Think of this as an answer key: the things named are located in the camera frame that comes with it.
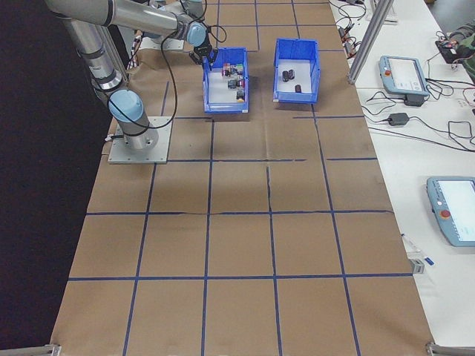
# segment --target brown paper surface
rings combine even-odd
[[[228,31],[221,46],[249,51],[249,113],[204,114],[200,66],[168,55],[170,161],[103,156],[52,343],[66,356],[425,355],[330,6],[220,0],[206,18]],[[320,44],[318,102],[274,103],[275,39],[299,36]],[[139,58],[131,88],[149,115],[170,115],[160,53]]]

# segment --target blue plastic bin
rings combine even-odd
[[[295,79],[282,84],[282,67],[284,63],[289,67],[289,63],[303,65],[305,72],[295,71]],[[317,102],[318,83],[320,82],[320,61],[318,59],[318,43],[313,39],[277,39],[275,43],[274,58],[274,102],[297,102],[303,104],[313,104]],[[304,76],[306,92],[296,93],[295,85],[300,84],[299,78]]]
[[[247,69],[247,49],[244,47],[224,47],[220,48],[216,61],[212,65],[212,70],[219,70],[221,72],[224,63],[229,63],[231,65],[243,65],[243,79],[245,81],[244,93],[245,99],[244,102],[237,102],[236,100],[230,102],[213,102],[214,95],[210,90],[213,81],[210,81],[210,70],[207,62],[204,63],[203,71],[203,96],[204,96],[204,106],[205,113],[247,113],[249,111],[249,73]]]

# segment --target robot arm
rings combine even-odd
[[[170,35],[172,38],[184,39],[195,47],[200,46],[206,39],[206,28],[186,14],[181,4],[179,7],[166,5],[162,8],[149,7],[130,0],[45,0],[48,7],[58,16],[72,18],[108,26],[118,24],[124,27],[142,30],[157,35]],[[201,1],[196,5],[195,0],[190,0],[194,6],[189,6],[198,17],[203,13]]]
[[[162,126],[153,126],[143,110],[142,100],[124,89],[126,73],[122,62],[117,61],[117,50],[104,27],[118,24],[144,33],[184,39],[194,46],[190,55],[196,63],[202,64],[206,57],[211,64],[217,54],[209,42],[208,28],[201,21],[201,0],[180,0],[159,6],[162,1],[152,0],[148,6],[131,0],[45,0],[65,24],[78,54],[89,67],[97,96],[109,107],[122,129],[126,150],[154,150],[159,139],[157,129]]]

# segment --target white table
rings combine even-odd
[[[368,12],[371,12],[369,1],[366,3]],[[383,26],[356,82],[361,104],[365,106],[366,100],[383,88],[377,66],[380,56],[418,58],[427,75],[426,60],[437,53],[434,42],[437,40],[436,31],[440,28],[424,1],[395,0],[394,8],[399,23]],[[361,14],[356,8],[346,6],[344,9],[350,15]],[[341,18],[334,7],[332,10],[335,19]],[[350,35],[361,41],[368,23],[366,18],[356,22]],[[430,61],[430,77],[470,82],[461,66],[453,72],[440,55]],[[384,105],[372,104],[370,108],[376,112]],[[446,130],[449,120],[469,121],[475,128],[475,116],[471,109],[463,99],[462,90],[458,89],[452,97],[442,97],[439,101],[430,99],[421,108],[398,103],[371,118],[386,119],[390,113],[404,112],[408,116],[418,116],[439,129]],[[447,137],[415,119],[403,128],[376,125],[369,121],[368,126],[454,145]],[[475,154],[378,131],[370,132],[399,229],[435,262],[434,266],[425,265],[424,274],[414,276],[434,340],[441,346],[475,346],[475,248],[455,248],[447,242],[433,216],[425,190],[425,182],[431,176],[475,176]],[[410,246],[406,248],[408,253],[412,251]]]

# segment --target black backdrop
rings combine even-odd
[[[0,349],[50,340],[111,121],[45,3],[6,2],[0,12]]]

